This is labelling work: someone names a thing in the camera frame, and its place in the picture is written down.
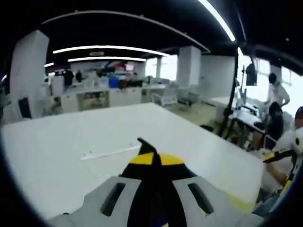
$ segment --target ceiling light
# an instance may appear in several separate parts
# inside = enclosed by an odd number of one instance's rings
[[[53,62],[52,63],[48,63],[46,65],[44,65],[44,67],[48,67],[48,66],[52,66],[53,65]]]
[[[128,57],[87,57],[87,58],[74,58],[68,59],[71,61],[86,61],[86,60],[128,60],[128,61],[146,61],[144,58],[128,58]]]
[[[198,0],[204,7],[216,18],[221,27],[224,29],[228,37],[232,42],[236,40],[230,28],[227,26],[226,22],[223,20],[221,15],[215,10],[215,8],[207,0]]]
[[[66,51],[75,51],[75,50],[86,50],[86,49],[119,49],[119,50],[130,50],[130,51],[141,51],[145,53],[153,53],[161,56],[168,57],[170,56],[167,53],[161,53],[158,51],[151,51],[151,50],[146,50],[142,48],[136,48],[136,47],[129,47],[129,46],[76,46],[76,47],[71,47],[71,48],[65,48],[57,51],[53,51],[53,53],[62,53]]]
[[[7,75],[5,75],[2,80],[1,80],[1,83],[6,79]]]

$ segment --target yellow and black nose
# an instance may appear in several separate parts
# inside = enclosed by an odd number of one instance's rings
[[[182,159],[142,143],[139,155],[133,158],[121,177],[141,180],[131,205],[127,226],[163,226],[169,221],[172,226],[186,226],[186,218],[179,194],[173,184],[175,180],[195,177]]]

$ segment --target yellow stripe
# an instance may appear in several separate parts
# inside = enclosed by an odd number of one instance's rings
[[[201,208],[200,208],[200,212],[202,213],[203,216],[207,215],[206,212],[204,210],[202,210]]]
[[[183,160],[178,157],[166,155],[166,154],[159,154],[159,155],[161,159],[161,164],[163,166],[184,164]]]
[[[138,165],[151,165],[152,164],[153,153],[147,153],[144,155],[138,155],[137,157],[130,160],[130,164]]]
[[[286,189],[289,187],[289,185],[290,185],[291,182],[292,182],[292,181],[287,181],[287,182],[286,182],[284,188],[282,189],[282,191],[281,191],[281,193],[280,193],[280,196],[283,195],[283,193],[284,193],[284,192],[286,191]]]
[[[274,153],[274,152],[273,152],[273,153],[270,153],[270,154],[267,155],[267,156],[265,156],[265,157],[263,158],[263,160],[266,161],[266,160],[268,160],[268,159],[270,159],[270,158],[272,158],[272,157],[275,157],[275,153]]]

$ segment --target blue container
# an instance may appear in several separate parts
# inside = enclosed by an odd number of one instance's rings
[[[119,79],[116,77],[110,77],[108,80],[109,88],[119,88]]]

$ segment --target black ceiling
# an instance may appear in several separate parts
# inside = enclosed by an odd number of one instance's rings
[[[209,0],[226,21],[240,44],[259,44],[289,54],[279,55],[283,62],[303,62],[302,5],[295,0]],[[210,49],[212,54],[231,55],[237,42],[231,42],[198,0],[86,0],[77,3],[66,0],[28,0],[8,2],[1,8],[3,26],[1,57],[9,64],[14,44],[26,33],[39,29],[50,37],[47,62],[63,63],[69,58],[88,57],[90,51],[52,54],[52,51],[82,45],[122,45],[160,52],[174,53],[175,49],[196,43],[166,28],[136,18],[111,14],[86,14],[61,18],[41,25],[56,16],[74,11],[112,10],[144,15],[173,27]],[[245,37],[239,18],[243,22]],[[104,50],[106,56],[144,57],[142,52]],[[268,51],[258,55],[273,58]]]

